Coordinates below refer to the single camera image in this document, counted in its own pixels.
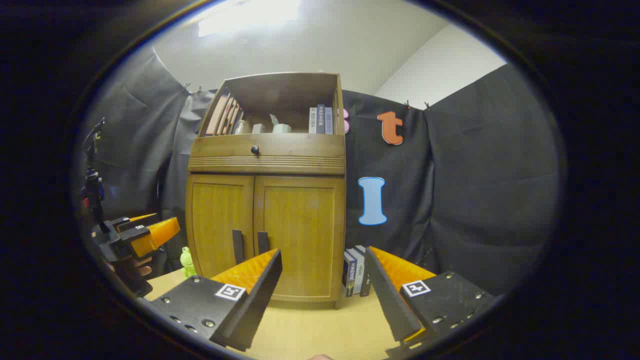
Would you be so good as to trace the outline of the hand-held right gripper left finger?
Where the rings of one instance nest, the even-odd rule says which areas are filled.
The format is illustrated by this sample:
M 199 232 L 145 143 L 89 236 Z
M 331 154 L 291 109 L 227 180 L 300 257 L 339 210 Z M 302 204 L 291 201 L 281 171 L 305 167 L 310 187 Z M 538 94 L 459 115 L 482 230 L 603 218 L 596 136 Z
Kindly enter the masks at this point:
M 138 303 L 162 324 L 199 342 L 246 351 L 281 273 L 281 251 L 272 249 L 212 278 L 190 276 L 154 300 Z

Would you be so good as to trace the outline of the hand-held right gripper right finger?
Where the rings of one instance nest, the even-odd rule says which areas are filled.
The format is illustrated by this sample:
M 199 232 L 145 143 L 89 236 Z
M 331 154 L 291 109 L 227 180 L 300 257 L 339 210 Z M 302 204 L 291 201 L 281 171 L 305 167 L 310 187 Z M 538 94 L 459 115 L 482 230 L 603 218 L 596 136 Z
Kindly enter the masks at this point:
M 489 310 L 496 298 L 452 271 L 435 274 L 375 247 L 365 266 L 398 346 L 389 360 L 407 360 L 459 333 Z

